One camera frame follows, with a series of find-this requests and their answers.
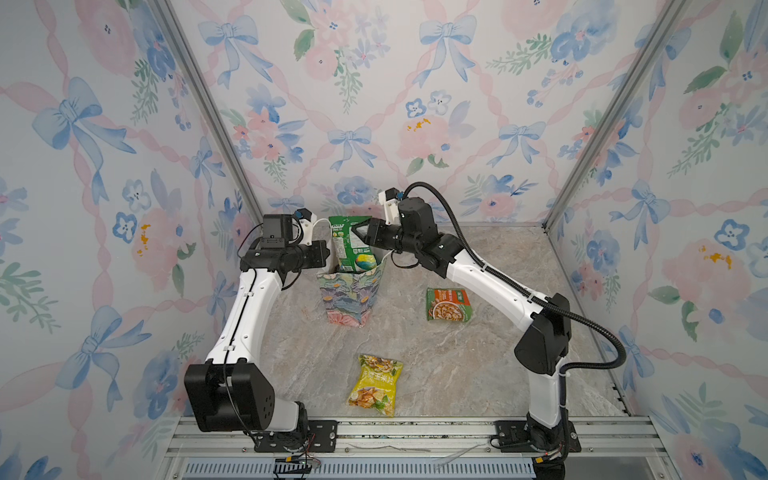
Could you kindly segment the yellow chips snack bag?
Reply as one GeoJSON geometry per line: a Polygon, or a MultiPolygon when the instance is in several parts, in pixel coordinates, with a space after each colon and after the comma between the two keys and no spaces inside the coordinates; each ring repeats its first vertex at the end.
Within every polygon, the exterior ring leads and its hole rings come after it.
{"type": "Polygon", "coordinates": [[[375,409],[381,415],[393,417],[396,406],[397,382],[404,369],[398,360],[361,354],[358,358],[360,376],[347,403],[364,409],[375,409]]]}

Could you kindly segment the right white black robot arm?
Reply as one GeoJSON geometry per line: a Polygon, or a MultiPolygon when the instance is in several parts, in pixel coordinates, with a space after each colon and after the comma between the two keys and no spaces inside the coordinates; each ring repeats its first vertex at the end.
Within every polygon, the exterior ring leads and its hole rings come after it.
{"type": "Polygon", "coordinates": [[[371,247],[413,255],[418,266],[470,290],[517,327],[522,336],[514,355],[528,372],[528,443],[538,451],[563,452],[570,439],[562,372],[570,321],[560,309],[568,302],[506,279],[470,248],[458,224],[453,228],[440,231],[431,206],[414,197],[388,201],[383,219],[363,220],[351,232],[371,247]]]}

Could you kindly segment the floral paper gift bag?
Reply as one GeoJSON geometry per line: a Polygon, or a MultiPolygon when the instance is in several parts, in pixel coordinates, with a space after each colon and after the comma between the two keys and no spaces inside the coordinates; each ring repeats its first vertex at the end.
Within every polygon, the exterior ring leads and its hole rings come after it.
{"type": "Polygon", "coordinates": [[[385,251],[370,246],[378,262],[372,270],[361,273],[340,272],[328,218],[320,219],[315,226],[319,239],[326,240],[331,251],[330,267],[321,269],[316,275],[321,300],[330,323],[362,328],[370,318],[382,283],[385,251]]]}

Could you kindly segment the green orange noodle snack packet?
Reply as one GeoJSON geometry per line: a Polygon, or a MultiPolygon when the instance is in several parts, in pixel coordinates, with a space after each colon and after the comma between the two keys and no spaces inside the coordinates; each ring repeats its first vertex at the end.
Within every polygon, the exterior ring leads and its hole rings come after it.
{"type": "Polygon", "coordinates": [[[473,317],[473,309],[464,289],[428,288],[425,295],[426,318],[467,323],[473,317]]]}

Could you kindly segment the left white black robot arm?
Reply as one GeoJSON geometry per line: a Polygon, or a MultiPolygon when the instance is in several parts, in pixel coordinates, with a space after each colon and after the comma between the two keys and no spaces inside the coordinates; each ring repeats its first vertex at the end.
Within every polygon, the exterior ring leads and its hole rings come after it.
{"type": "Polygon", "coordinates": [[[201,431],[305,434],[305,408],[277,396],[259,367],[260,349],[288,274],[323,268],[329,257],[327,243],[314,240],[282,249],[257,246],[241,258],[225,327],[206,360],[190,365],[184,377],[201,431]]]}

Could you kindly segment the green snack bag back side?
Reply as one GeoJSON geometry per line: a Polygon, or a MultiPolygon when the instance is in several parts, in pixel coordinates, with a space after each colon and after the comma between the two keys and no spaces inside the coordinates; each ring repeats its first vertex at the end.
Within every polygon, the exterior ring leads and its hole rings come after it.
{"type": "Polygon", "coordinates": [[[331,216],[328,220],[340,272],[361,273],[378,265],[370,246],[365,244],[353,229],[358,224],[366,225],[370,220],[369,216],[331,216]]]}

